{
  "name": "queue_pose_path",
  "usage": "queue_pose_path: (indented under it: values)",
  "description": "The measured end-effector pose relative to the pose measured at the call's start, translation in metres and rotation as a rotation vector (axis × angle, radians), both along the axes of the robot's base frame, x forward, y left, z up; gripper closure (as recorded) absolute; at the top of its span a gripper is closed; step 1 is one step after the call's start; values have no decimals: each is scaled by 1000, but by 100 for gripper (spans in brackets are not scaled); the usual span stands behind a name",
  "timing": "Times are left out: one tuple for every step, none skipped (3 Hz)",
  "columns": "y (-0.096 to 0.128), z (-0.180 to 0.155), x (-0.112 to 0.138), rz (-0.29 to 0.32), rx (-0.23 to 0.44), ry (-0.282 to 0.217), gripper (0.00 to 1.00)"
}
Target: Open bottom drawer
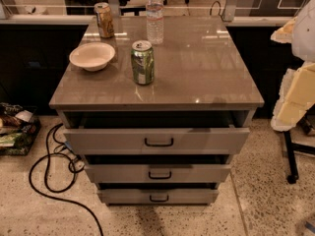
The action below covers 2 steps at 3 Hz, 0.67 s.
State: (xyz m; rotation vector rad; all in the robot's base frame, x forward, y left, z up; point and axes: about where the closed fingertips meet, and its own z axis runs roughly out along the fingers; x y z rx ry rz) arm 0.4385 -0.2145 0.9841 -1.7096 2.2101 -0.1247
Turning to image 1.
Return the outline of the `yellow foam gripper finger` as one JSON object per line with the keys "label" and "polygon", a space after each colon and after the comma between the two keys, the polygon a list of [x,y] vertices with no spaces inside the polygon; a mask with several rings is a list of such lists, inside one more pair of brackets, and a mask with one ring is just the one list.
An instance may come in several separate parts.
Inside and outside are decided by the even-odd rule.
{"label": "yellow foam gripper finger", "polygon": [[283,132],[295,127],[315,104],[315,64],[305,62],[297,70],[287,69],[279,96],[271,126],[275,131]]}

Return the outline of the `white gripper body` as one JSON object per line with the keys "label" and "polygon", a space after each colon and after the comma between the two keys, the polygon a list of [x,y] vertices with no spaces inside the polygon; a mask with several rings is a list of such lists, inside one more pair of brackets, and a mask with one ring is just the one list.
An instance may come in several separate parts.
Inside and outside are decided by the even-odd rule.
{"label": "white gripper body", "polygon": [[303,61],[315,62],[315,0],[310,0],[297,15],[291,50]]}

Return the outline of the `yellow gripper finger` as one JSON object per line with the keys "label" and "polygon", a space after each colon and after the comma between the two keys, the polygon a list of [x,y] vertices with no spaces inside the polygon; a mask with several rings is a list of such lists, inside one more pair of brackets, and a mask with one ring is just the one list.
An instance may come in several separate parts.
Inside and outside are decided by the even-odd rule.
{"label": "yellow gripper finger", "polygon": [[295,22],[296,18],[290,19],[283,27],[275,30],[271,35],[271,40],[278,43],[291,43]]}

